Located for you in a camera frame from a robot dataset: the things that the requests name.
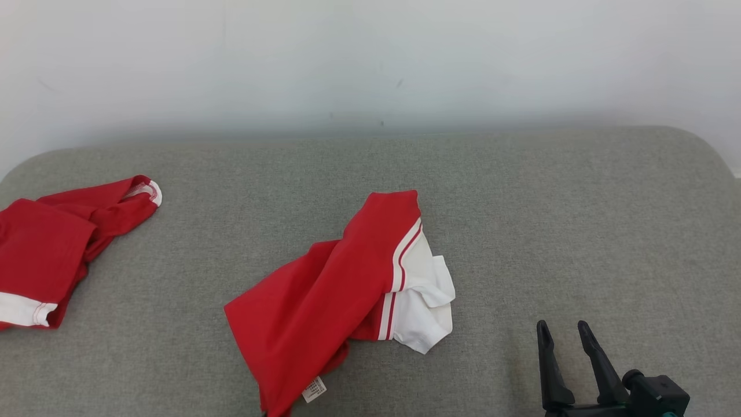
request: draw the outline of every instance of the couch cushion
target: couch cushion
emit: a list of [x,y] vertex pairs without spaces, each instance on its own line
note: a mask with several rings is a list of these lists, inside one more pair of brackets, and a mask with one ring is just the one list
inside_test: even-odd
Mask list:
[[737,408],[741,192],[684,131],[55,151],[7,175],[0,208],[135,174],[162,206],[92,263],[62,327],[0,332],[4,416],[259,415],[222,307],[370,192],[409,188],[456,285],[453,333],[427,355],[353,342],[295,416],[540,415],[541,318],[578,402],[597,396],[586,320],[620,375],[683,387],[689,416]]

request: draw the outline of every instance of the black plastic prong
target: black plastic prong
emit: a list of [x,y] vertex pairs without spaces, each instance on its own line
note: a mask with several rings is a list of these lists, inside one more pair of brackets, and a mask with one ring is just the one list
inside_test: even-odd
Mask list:
[[584,352],[589,356],[599,389],[598,404],[615,404],[628,402],[628,391],[622,385],[615,368],[612,367],[605,351],[597,342],[594,333],[586,321],[579,322],[579,337],[582,339]]
[[537,325],[538,360],[540,362],[540,392],[546,411],[571,405],[574,394],[566,387],[554,355],[554,340],[545,320]]

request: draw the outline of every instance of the white tag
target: white tag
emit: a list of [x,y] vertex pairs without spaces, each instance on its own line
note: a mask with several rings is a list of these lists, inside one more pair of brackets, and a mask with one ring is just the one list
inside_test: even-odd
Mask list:
[[311,384],[306,387],[306,390],[304,390],[302,395],[304,396],[304,400],[306,400],[307,403],[310,403],[314,401],[316,397],[326,392],[327,387],[324,386],[324,382],[322,382],[322,379],[317,376],[316,378],[314,378]]

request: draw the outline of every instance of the red stripe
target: red stripe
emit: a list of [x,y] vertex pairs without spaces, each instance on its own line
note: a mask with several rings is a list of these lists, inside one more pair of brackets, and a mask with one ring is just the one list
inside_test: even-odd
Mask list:
[[386,340],[391,339],[391,318],[393,318],[393,303],[396,301],[396,293],[391,295],[391,309],[388,310],[388,328],[386,329]]
[[402,269],[402,286],[399,287],[399,291],[402,291],[404,289],[404,282],[407,279],[407,272],[404,270],[404,266],[402,265],[402,257],[404,257],[404,253],[406,253],[407,249],[409,249],[409,246],[412,246],[412,243],[417,239],[419,236],[419,233],[422,231],[422,222],[419,223],[419,229],[417,229],[417,232],[412,237],[412,240],[407,243],[407,246],[404,247],[404,250],[401,254],[399,254],[399,267]]

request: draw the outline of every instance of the white wall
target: white wall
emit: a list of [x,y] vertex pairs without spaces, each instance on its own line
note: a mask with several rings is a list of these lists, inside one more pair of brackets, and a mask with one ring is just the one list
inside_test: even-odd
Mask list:
[[88,143],[666,124],[741,172],[737,0],[0,0],[0,177]]

